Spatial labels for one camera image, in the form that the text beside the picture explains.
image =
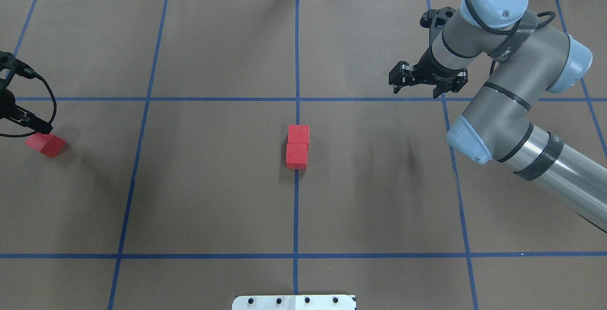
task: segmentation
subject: red cube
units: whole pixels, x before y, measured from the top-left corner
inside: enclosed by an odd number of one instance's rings
[[[286,167],[288,169],[306,169],[308,167],[308,144],[286,144]]]
[[[53,134],[34,133],[28,137],[26,145],[48,157],[55,158],[65,146],[65,141]]]
[[[293,144],[310,144],[310,126],[290,125],[286,142]]]

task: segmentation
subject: light blue joint cap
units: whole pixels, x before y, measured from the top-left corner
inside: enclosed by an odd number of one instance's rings
[[[470,0],[481,20],[489,27],[500,29],[514,24],[527,10],[529,0]],[[460,3],[460,14],[471,25],[480,27],[472,18],[464,0]]]
[[[468,156],[472,161],[479,164],[485,164],[491,161],[490,150],[478,135],[477,131],[471,126],[464,116],[460,116],[447,131],[447,142],[462,154]]]
[[[570,89],[576,81],[586,74],[590,64],[592,64],[590,49],[575,41],[571,35],[567,34],[567,36],[570,38],[570,52],[567,55],[567,62],[565,62],[563,72],[561,72],[557,82],[548,88],[548,92],[560,93]]]

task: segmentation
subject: blue cap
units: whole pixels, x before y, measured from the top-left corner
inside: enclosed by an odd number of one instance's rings
[[[479,164],[485,164],[493,157],[483,139],[461,114],[447,132],[447,142]]]
[[[503,28],[514,24],[527,10],[529,0],[470,0],[481,20],[492,28]],[[460,3],[460,14],[471,25],[480,27],[472,18],[463,0]]]
[[[567,55],[567,62],[565,62],[563,72],[561,72],[557,81],[548,88],[548,92],[560,93],[570,89],[576,81],[586,74],[590,64],[592,64],[590,49],[575,41],[571,35],[567,34],[567,36],[570,38],[570,52]]]

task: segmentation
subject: gray robot arm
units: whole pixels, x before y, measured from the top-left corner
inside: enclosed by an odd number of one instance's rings
[[[445,15],[447,8],[435,10],[434,17],[448,23],[431,35],[431,46],[416,66],[403,67],[401,62],[395,67],[390,84],[395,92],[405,85],[433,84],[435,98],[457,92],[466,66],[487,53],[499,66],[451,126],[447,141],[479,164],[495,159],[524,180],[555,191],[562,202],[605,231],[607,169],[525,119],[545,91],[572,87],[588,70],[592,53],[568,34],[538,27],[541,23],[526,10],[527,2],[470,0],[473,14],[500,34],[475,21],[464,1],[451,15]],[[432,20],[431,30],[437,29],[435,23]]]

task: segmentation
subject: white bracket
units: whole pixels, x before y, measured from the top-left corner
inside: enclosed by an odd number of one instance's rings
[[[232,302],[232,310],[356,310],[356,296],[240,296]]]

